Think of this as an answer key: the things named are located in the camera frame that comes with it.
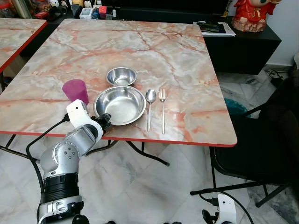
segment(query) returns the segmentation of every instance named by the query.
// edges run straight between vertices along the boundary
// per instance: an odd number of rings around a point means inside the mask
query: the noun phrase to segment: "paper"
[[[226,33],[201,32],[202,35],[203,36],[235,36],[236,35],[226,22],[218,22],[218,24],[222,24],[224,26]]]

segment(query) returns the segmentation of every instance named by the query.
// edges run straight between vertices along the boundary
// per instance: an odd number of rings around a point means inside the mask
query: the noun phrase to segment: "tile floor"
[[[266,101],[275,90],[264,72],[259,76],[222,73],[218,77],[224,97],[248,109]],[[9,137],[0,135],[0,144],[5,145]],[[25,152],[33,139],[17,136],[10,148]],[[33,156],[39,158],[58,141],[60,138],[40,140],[32,147]],[[190,196],[189,192],[213,186],[208,147],[146,143],[145,151],[171,165],[166,167],[142,157],[125,142],[82,158],[79,164],[79,187],[85,202],[82,214],[91,224],[109,220],[117,224],[205,223],[202,209],[214,213],[216,207],[198,196]],[[225,186],[244,180],[216,172],[216,182],[217,186]],[[256,224],[299,223],[298,204],[289,189],[259,209],[254,203],[263,196],[261,189],[238,189],[229,193],[249,210]],[[39,196],[38,181],[30,162],[0,151],[0,224],[35,223]],[[283,202],[288,202],[285,210]],[[249,223],[239,207],[237,222]]]

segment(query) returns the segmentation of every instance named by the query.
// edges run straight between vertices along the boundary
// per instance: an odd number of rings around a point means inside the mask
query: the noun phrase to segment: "chair leg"
[[[263,200],[256,203],[256,207],[261,207],[263,204],[265,204],[267,201],[278,195],[281,191],[289,187],[290,185],[282,185],[276,188],[274,191],[272,191],[270,194],[268,194]]]
[[[211,168],[212,168],[213,188],[216,188],[215,170],[214,170],[212,160],[211,160]]]
[[[266,184],[263,184],[263,190],[265,192],[265,195],[268,196],[268,190],[267,190]]]
[[[235,190],[235,189],[241,189],[241,188],[249,188],[254,186],[260,186],[265,184],[264,182],[254,181],[254,182],[248,182],[248,183],[241,183],[241,184],[235,184],[225,187],[217,188],[219,190],[225,191],[225,190]],[[206,194],[206,193],[212,193],[214,192],[211,189],[203,189],[203,190],[197,190],[197,191],[191,191],[190,195],[199,195],[199,194]]]

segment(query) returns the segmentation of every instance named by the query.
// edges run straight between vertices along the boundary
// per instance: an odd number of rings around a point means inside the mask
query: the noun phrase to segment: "stainless steel bowl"
[[[97,116],[111,114],[111,124],[127,125],[140,118],[146,102],[142,93],[131,86],[114,86],[104,90],[95,100]]]
[[[131,85],[137,79],[137,72],[128,67],[118,67],[110,70],[106,75],[108,83],[114,86]]]

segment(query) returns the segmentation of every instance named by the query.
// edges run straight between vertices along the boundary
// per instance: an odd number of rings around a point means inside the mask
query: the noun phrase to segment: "metal spoon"
[[[153,103],[156,100],[156,92],[153,89],[149,89],[147,90],[146,94],[145,94],[145,98],[149,103],[149,112],[148,112],[148,132],[150,131],[150,117],[151,117],[151,108],[150,105],[151,103]]]

